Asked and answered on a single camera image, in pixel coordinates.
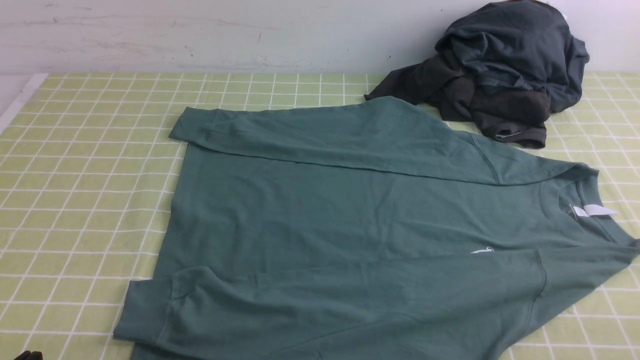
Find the black gripper finger tip at edge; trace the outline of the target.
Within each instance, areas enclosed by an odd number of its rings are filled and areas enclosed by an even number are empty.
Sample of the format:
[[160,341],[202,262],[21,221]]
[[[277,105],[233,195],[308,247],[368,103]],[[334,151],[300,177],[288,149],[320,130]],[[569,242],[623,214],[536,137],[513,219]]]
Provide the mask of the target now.
[[25,350],[14,358],[14,360],[43,360],[41,351]]

